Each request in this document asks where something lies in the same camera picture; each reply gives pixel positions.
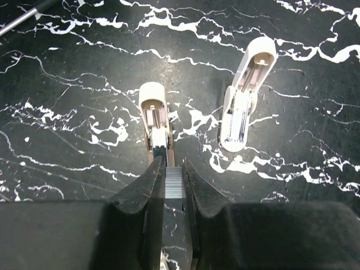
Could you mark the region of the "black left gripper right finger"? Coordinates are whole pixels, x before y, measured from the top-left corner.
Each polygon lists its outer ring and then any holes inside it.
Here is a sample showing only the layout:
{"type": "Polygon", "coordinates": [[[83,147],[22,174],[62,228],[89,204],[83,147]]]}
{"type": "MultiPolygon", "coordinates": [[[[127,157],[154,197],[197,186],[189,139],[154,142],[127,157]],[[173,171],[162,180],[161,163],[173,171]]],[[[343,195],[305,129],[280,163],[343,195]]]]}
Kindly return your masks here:
{"type": "Polygon", "coordinates": [[[192,269],[358,269],[359,220],[333,201],[232,202],[182,166],[192,269]]]}

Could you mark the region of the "silver staple strip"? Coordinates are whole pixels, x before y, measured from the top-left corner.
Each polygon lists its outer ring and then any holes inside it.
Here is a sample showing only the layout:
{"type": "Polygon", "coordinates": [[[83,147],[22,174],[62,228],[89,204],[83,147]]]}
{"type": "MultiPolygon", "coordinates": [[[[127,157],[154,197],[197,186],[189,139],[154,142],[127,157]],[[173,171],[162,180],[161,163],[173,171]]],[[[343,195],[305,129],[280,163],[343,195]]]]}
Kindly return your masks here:
{"type": "Polygon", "coordinates": [[[182,199],[183,183],[181,167],[166,167],[165,199],[182,199]]]}

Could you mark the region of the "white stapler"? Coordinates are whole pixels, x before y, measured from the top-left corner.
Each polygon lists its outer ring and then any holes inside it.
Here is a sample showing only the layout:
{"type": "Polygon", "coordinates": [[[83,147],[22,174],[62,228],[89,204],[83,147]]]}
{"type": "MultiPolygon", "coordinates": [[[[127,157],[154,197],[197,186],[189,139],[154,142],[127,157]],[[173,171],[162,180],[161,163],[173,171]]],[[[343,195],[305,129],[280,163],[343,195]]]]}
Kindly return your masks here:
{"type": "Polygon", "coordinates": [[[146,82],[139,88],[138,107],[145,127],[148,162],[163,156],[165,165],[175,167],[174,140],[169,121],[165,87],[158,82],[146,82]]]}
{"type": "Polygon", "coordinates": [[[258,37],[247,46],[234,79],[225,91],[219,134],[220,145],[229,152],[247,143],[249,119],[258,102],[258,91],[277,61],[273,39],[258,37]]]}

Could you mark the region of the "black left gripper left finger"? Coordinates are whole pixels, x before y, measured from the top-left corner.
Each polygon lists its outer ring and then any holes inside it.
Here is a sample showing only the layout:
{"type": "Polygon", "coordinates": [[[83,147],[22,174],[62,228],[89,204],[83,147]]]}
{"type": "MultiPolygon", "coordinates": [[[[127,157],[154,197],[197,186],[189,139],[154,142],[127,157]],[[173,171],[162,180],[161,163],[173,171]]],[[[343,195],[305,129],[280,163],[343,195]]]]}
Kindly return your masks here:
{"type": "Polygon", "coordinates": [[[1,203],[2,269],[159,269],[165,161],[107,200],[1,203]]]}

